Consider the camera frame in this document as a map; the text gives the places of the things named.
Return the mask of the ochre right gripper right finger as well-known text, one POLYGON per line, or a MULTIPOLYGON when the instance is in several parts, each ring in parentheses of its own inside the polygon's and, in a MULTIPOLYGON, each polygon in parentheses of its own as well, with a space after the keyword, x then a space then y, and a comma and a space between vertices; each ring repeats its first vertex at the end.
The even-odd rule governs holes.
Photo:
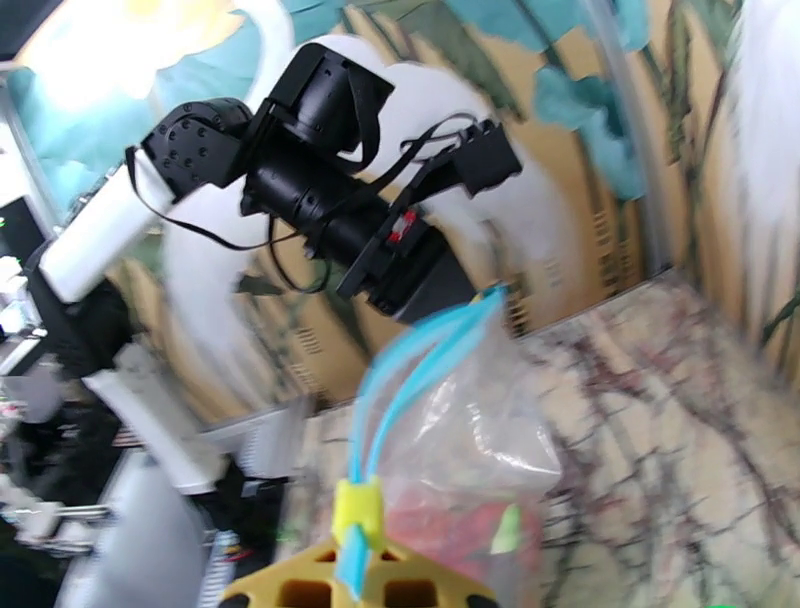
POLYGON ((368 566, 369 607, 499 607, 482 583, 414 552, 390 549, 368 566))

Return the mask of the ochre right gripper left finger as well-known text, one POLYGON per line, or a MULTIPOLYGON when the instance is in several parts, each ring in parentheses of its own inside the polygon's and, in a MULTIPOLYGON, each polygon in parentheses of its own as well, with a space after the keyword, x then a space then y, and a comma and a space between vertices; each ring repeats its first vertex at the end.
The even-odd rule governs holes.
POLYGON ((350 595, 335 580, 338 547, 328 539, 285 560, 234 580, 219 607, 349 607, 350 595))

